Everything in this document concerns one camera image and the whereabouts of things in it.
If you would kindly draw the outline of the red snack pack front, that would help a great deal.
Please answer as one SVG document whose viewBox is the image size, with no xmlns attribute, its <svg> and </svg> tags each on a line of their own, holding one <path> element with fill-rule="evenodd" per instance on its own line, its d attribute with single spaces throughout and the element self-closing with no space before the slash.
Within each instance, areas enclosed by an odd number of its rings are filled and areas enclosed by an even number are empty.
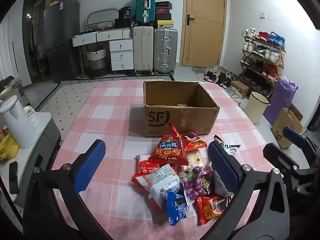
<svg viewBox="0 0 320 240">
<path fill-rule="evenodd" d="M 207 224 L 212 219 L 219 218 L 231 202 L 231 197 L 221 196 L 200 196 L 196 198 L 196 205 L 199 211 L 200 225 Z"/>
</svg>

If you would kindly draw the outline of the white grey snack bag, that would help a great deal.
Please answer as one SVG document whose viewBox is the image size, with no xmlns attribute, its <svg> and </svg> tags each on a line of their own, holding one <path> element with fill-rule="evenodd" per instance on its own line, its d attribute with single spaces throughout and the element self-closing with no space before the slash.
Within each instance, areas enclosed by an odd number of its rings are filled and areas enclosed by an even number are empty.
<svg viewBox="0 0 320 240">
<path fill-rule="evenodd" d="M 214 135 L 214 141 L 217 141 L 219 145 L 225 150 L 228 155 L 235 156 L 241 145 L 229 145 L 226 144 L 219 136 Z"/>
</svg>

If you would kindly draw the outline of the purple grape candy bag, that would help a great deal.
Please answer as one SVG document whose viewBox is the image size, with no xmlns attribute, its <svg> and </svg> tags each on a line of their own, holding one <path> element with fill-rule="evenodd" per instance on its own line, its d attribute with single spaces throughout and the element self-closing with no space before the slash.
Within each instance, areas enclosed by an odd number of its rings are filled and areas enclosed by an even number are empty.
<svg viewBox="0 0 320 240">
<path fill-rule="evenodd" d="M 210 165 L 204 168 L 191 166 L 183 184 L 187 206 L 191 206 L 197 197 L 209 197 L 213 194 L 214 174 Z"/>
</svg>

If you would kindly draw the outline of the clear cake bread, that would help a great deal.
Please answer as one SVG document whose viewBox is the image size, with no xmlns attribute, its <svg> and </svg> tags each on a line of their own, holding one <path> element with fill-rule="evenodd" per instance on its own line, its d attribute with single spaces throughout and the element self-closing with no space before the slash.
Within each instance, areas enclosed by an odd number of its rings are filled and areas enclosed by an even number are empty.
<svg viewBox="0 0 320 240">
<path fill-rule="evenodd" d="M 188 165 L 183 165 L 181 168 L 184 173 L 189 172 L 191 166 L 204 168 L 200 150 L 189 151 L 186 153 L 186 156 L 188 158 Z"/>
</svg>

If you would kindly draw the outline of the blue oreo pack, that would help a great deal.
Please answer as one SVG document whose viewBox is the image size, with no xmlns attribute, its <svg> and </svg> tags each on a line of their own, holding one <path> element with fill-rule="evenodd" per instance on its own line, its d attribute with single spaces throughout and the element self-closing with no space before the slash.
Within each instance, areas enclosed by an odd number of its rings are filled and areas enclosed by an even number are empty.
<svg viewBox="0 0 320 240">
<path fill-rule="evenodd" d="M 180 220 L 187 217 L 187 204 L 184 196 L 167 191 L 166 206 L 170 226 L 175 226 Z"/>
</svg>

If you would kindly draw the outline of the large white red snack bag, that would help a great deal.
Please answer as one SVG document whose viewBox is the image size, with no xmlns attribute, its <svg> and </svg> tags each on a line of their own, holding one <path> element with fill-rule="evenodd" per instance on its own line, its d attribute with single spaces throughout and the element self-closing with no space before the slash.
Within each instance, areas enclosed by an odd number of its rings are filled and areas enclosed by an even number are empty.
<svg viewBox="0 0 320 240">
<path fill-rule="evenodd" d="M 167 191 L 178 193 L 181 179 L 170 164 L 163 165 L 151 174 L 133 177 L 132 182 L 147 192 L 151 205 L 160 211 L 167 197 Z"/>
</svg>

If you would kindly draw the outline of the red triangular chips bag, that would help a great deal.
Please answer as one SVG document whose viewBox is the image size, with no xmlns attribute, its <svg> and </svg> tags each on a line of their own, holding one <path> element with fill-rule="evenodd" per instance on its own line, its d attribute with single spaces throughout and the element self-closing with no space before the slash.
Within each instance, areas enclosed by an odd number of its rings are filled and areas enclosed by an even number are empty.
<svg viewBox="0 0 320 240">
<path fill-rule="evenodd" d="M 149 162 L 156 164 L 188 165 L 181 135 L 170 123 L 157 147 L 149 157 Z"/>
</svg>

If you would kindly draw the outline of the red white balloon glue pack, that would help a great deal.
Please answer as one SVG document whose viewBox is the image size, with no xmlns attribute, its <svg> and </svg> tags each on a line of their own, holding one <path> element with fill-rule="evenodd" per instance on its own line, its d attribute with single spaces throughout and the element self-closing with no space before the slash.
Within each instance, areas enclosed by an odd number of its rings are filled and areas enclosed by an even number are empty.
<svg viewBox="0 0 320 240">
<path fill-rule="evenodd" d="M 151 174 L 159 169 L 159 164 L 149 162 L 151 154 L 136 155 L 136 173 L 135 177 L 140 177 L 145 174 Z"/>
</svg>

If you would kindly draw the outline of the black smartphone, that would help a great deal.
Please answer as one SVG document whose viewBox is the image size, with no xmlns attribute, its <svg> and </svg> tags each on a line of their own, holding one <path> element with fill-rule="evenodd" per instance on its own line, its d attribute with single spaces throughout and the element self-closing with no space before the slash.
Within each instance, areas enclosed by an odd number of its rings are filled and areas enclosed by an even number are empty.
<svg viewBox="0 0 320 240">
<path fill-rule="evenodd" d="M 9 165 L 9 191 L 11 194 L 18 194 L 18 163 L 14 161 Z"/>
</svg>

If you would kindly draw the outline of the small cardboard box floor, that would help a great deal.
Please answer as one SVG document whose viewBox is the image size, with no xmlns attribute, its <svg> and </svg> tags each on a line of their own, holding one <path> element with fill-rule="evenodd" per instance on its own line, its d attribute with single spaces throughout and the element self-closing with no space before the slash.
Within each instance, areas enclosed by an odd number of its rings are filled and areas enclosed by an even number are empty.
<svg viewBox="0 0 320 240">
<path fill-rule="evenodd" d="M 249 87 L 247 87 L 245 84 L 240 81 L 232 81 L 231 86 L 237 89 L 237 91 L 242 95 L 243 99 L 246 97 Z"/>
</svg>

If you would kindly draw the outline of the dotted cream rug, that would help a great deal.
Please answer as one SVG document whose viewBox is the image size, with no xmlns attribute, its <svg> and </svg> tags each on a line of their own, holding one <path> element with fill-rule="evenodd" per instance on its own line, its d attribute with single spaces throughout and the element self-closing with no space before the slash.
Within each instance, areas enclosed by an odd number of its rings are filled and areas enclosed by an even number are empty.
<svg viewBox="0 0 320 240">
<path fill-rule="evenodd" d="M 127 85 L 129 82 L 150 79 L 149 76 L 114 76 L 62 81 L 40 103 L 36 111 L 50 113 L 61 136 L 65 137 L 84 103 L 99 85 L 120 85 L 122 82 Z"/>
</svg>

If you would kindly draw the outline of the woven laundry basket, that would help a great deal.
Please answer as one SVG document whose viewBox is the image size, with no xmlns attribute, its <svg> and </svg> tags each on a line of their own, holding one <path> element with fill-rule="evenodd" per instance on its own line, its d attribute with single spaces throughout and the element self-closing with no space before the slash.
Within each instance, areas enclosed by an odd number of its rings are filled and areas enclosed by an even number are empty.
<svg viewBox="0 0 320 240">
<path fill-rule="evenodd" d="M 108 73 L 106 49 L 98 46 L 95 51 L 88 51 L 86 56 L 88 59 L 87 71 L 90 77 L 101 77 Z"/>
</svg>

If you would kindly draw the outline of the wooden door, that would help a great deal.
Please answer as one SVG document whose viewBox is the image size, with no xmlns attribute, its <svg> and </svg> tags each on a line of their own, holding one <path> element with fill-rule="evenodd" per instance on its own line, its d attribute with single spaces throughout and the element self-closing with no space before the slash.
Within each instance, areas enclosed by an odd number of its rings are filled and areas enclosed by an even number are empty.
<svg viewBox="0 0 320 240">
<path fill-rule="evenodd" d="M 184 0 L 180 63 L 184 67 L 219 64 L 227 0 Z"/>
</svg>

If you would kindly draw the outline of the stacked shoe boxes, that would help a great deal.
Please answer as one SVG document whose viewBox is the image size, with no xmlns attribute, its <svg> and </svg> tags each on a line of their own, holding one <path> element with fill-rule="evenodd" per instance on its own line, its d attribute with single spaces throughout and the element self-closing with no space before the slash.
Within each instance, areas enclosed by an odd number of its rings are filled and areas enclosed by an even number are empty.
<svg viewBox="0 0 320 240">
<path fill-rule="evenodd" d="M 174 27 L 171 10 L 172 3 L 169 1 L 161 1 L 155 3 L 155 28 Z"/>
</svg>

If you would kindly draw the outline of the teal suitcase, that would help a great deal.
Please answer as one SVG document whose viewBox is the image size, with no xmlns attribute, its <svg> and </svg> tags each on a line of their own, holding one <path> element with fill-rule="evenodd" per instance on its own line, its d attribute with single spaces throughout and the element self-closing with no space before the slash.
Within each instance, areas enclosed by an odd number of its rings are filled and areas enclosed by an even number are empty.
<svg viewBox="0 0 320 240">
<path fill-rule="evenodd" d="M 139 24 L 154 24 L 155 0 L 136 0 L 136 22 Z"/>
</svg>

